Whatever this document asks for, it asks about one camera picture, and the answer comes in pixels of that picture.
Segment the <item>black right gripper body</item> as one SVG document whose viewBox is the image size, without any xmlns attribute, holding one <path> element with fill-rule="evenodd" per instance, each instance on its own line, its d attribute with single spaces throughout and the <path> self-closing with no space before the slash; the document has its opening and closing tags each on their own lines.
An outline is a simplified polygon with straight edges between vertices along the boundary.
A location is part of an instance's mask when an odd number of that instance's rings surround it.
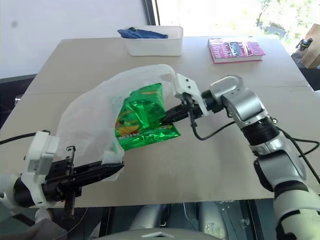
<svg viewBox="0 0 320 240">
<path fill-rule="evenodd" d="M 198 119 L 203 115 L 202 110 L 200 109 L 199 104 L 192 99 L 192 96 L 188 93 L 183 95 L 183 104 L 182 104 L 182 119 L 188 118 L 193 113 L 193 118 Z"/>
</svg>

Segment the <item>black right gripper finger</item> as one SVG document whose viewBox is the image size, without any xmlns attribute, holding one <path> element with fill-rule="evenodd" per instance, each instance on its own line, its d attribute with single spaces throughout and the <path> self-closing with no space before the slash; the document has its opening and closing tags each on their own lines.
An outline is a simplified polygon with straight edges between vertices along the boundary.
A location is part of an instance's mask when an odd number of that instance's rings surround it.
<svg viewBox="0 0 320 240">
<path fill-rule="evenodd" d="M 165 112 L 166 118 L 187 118 L 188 117 L 188 106 L 180 104 L 174 106 Z"/>
<path fill-rule="evenodd" d="M 160 121 L 161 124 L 173 124 L 187 118 L 187 112 L 170 112 L 165 113 L 165 117 Z"/>
</svg>

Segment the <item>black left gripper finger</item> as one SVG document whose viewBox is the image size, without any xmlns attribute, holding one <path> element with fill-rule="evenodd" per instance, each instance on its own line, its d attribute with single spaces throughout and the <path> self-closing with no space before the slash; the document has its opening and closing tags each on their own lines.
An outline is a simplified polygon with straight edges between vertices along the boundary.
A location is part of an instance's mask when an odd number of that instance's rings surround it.
<svg viewBox="0 0 320 240">
<path fill-rule="evenodd" d="M 124 163 L 105 163 L 96 161 L 93 163 L 75 167 L 76 176 L 112 176 L 124 167 Z"/>
<path fill-rule="evenodd" d="M 116 172 L 113 174 L 109 174 L 107 172 L 104 173 L 91 173 L 85 174 L 82 176 L 77 176 L 74 181 L 74 186 L 83 187 L 87 185 L 91 185 L 100 181 L 114 182 L 118 179 L 120 173 Z"/>
</svg>

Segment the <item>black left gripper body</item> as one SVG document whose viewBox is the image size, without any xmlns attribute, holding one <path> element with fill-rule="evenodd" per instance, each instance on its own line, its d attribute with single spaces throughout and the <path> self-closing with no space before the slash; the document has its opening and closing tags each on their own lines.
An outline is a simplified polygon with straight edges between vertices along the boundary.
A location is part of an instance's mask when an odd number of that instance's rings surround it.
<svg viewBox="0 0 320 240">
<path fill-rule="evenodd" d="M 75 146 L 66 148 L 65 159 L 51 164 L 45 183 L 42 185 L 45 198 L 50 202 L 64 202 L 64 218 L 74 218 L 75 200 L 82 193 L 81 187 L 74 186 Z"/>
</svg>

